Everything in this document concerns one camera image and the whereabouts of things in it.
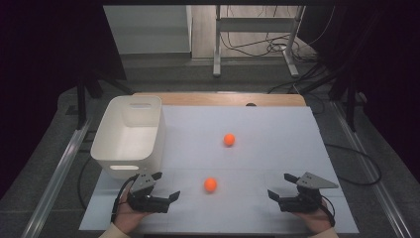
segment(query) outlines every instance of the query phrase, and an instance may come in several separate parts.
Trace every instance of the dark background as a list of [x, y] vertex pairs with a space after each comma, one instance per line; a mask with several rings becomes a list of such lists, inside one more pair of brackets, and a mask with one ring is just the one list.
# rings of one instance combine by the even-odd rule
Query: dark background
[[[99, 78], [93, 69], [111, 78], [125, 75], [101, 6], [46, 0], [0, 4], [3, 196], [49, 127], [62, 92], [81, 76]], [[319, 36], [329, 20], [328, 14], [316, 17], [323, 11], [331, 8], [313, 7], [317, 22], [308, 10], [299, 37], [310, 42]], [[371, 9], [340, 8], [337, 14], [313, 46], [331, 69], [346, 60]], [[366, 114], [418, 180], [419, 16], [418, 4], [388, 7], [354, 69], [358, 91], [367, 97]], [[331, 57], [331, 52], [340, 54]]]

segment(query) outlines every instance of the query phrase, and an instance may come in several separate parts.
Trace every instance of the sleeve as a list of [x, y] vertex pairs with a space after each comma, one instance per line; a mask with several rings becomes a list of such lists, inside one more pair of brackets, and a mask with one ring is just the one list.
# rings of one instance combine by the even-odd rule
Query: sleeve
[[328, 230], [325, 230], [317, 235], [311, 236], [309, 238], [338, 238], [339, 236], [336, 233], [336, 230], [334, 230], [333, 227], [331, 227]]
[[111, 223], [108, 229], [99, 238], [130, 238], [130, 236], [124, 234], [114, 225], [114, 223]]

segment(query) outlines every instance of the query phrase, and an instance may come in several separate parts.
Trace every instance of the white container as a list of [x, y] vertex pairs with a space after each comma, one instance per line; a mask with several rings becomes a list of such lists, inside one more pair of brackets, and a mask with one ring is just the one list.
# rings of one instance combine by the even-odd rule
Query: white container
[[111, 100], [90, 152], [115, 179], [140, 170], [160, 171], [165, 123], [157, 96], [119, 96]]

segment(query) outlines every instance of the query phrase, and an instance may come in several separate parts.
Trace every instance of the human hand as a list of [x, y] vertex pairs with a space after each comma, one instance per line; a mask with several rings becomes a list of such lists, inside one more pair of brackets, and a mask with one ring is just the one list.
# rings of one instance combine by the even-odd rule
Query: human hand
[[117, 210], [117, 217], [115, 218], [114, 225], [118, 227], [125, 234], [132, 232], [139, 223], [146, 216], [153, 214], [152, 212], [140, 212], [135, 211], [131, 208], [130, 204], [127, 202], [127, 195], [129, 193], [131, 186], [127, 185], [124, 189], [123, 194], [120, 198], [120, 203]]
[[[327, 203], [322, 199], [322, 205], [327, 207]], [[291, 212], [292, 214], [300, 217], [306, 224], [306, 226], [314, 233], [318, 234], [331, 228], [331, 223], [328, 215], [318, 208], [314, 212], [303, 213], [303, 212]]]

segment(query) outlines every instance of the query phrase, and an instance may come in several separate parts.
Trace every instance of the ping pong ball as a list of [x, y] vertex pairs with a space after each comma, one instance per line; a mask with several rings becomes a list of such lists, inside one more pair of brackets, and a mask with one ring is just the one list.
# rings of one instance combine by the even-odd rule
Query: ping pong ball
[[204, 188], [208, 191], [208, 192], [212, 192], [216, 189], [217, 187], [217, 182], [214, 178], [208, 178], [205, 182], [204, 182]]
[[228, 133], [225, 135], [225, 138], [223, 138], [223, 142], [225, 142], [225, 145], [227, 146], [232, 146], [235, 143], [235, 136]]

